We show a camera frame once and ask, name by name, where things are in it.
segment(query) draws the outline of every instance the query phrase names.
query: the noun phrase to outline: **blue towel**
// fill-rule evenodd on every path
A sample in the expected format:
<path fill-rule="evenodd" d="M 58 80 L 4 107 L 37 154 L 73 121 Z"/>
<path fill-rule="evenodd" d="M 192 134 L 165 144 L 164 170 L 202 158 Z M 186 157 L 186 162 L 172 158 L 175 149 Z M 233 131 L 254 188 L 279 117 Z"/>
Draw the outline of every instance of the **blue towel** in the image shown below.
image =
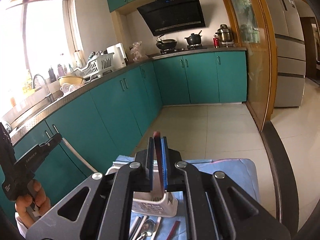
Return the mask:
<path fill-rule="evenodd" d="M 119 155 L 116 161 L 121 162 L 132 162 L 132 157 L 127 157 Z M 200 171 L 213 174 L 215 171 L 223 171 L 231 179 L 234 180 L 240 187 L 242 187 L 252 198 L 256 201 L 260 201 L 259 187 L 258 187 L 258 178 L 256 166 L 253 161 L 249 159 L 223 159 L 223 160 L 190 160 L 186 161 L 192 163 Z M 176 230 L 176 233 L 173 240 L 185 240 L 186 236 L 186 221 L 185 221 L 185 211 L 183 205 L 183 194 L 182 192 L 173 192 L 173 195 L 178 200 L 178 210 L 177 215 L 173 218 L 162 218 L 160 227 L 156 236 L 157 240 L 165 240 L 169 235 L 172 226 L 176 220 L 180 221 L 179 228 Z M 133 223 L 136 216 L 143 215 L 133 213 L 131 214 L 131 223 Z M 149 219 L 152 219 L 155 223 L 157 222 L 157 217 L 151 216 Z"/>

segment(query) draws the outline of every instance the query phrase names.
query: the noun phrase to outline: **red bottle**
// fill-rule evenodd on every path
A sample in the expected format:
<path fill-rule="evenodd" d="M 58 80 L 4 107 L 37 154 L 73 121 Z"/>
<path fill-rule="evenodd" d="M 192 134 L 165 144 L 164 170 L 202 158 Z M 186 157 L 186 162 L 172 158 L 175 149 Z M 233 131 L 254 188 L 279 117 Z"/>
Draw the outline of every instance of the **red bottle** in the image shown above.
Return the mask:
<path fill-rule="evenodd" d="M 219 47 L 219 40 L 218 40 L 218 38 L 217 38 L 217 35 L 214 35 L 213 44 L 214 44 L 214 47 L 215 47 L 215 48 L 218 48 L 218 47 Z"/>

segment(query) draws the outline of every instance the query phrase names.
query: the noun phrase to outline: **dish rack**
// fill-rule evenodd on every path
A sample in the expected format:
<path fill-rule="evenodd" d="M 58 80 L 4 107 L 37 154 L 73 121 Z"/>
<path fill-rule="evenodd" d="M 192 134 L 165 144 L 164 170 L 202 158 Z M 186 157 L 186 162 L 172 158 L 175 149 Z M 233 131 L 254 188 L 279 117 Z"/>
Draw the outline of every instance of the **dish rack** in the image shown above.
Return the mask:
<path fill-rule="evenodd" d="M 107 174 L 117 172 L 119 166 L 111 166 Z M 153 170 L 153 189 L 151 192 L 134 192 L 132 211 L 135 213 L 157 216 L 174 217 L 177 214 L 178 200 L 171 192 L 161 193 L 158 169 Z"/>
<path fill-rule="evenodd" d="M 75 75 L 84 79 L 101 77 L 103 73 L 112 71 L 113 54 L 108 53 L 101 56 L 96 56 L 90 59 L 84 68 L 74 69 Z"/>

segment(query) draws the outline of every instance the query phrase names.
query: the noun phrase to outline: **tile floor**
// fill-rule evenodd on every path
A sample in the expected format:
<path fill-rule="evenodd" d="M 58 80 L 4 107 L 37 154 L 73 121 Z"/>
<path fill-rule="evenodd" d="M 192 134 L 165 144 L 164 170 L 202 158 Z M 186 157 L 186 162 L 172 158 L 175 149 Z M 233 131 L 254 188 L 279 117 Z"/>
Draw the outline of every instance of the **tile floor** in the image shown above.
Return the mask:
<path fill-rule="evenodd" d="M 158 130 L 185 160 L 248 158 L 257 168 L 261 204 L 275 216 L 275 192 L 269 161 L 245 104 L 164 107 L 134 152 L 147 148 Z"/>
<path fill-rule="evenodd" d="M 302 105 L 277 108 L 271 116 L 287 151 L 299 196 L 299 228 L 320 197 L 320 87 L 306 79 Z"/>

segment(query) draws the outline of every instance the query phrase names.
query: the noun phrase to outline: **range hood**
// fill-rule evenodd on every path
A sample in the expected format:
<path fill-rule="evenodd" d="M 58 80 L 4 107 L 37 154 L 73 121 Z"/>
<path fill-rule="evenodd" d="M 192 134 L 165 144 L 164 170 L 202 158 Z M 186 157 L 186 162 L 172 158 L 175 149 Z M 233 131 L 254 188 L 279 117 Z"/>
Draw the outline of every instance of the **range hood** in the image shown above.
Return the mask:
<path fill-rule="evenodd" d="M 153 36 L 205 27 L 199 0 L 156 0 L 137 9 Z"/>

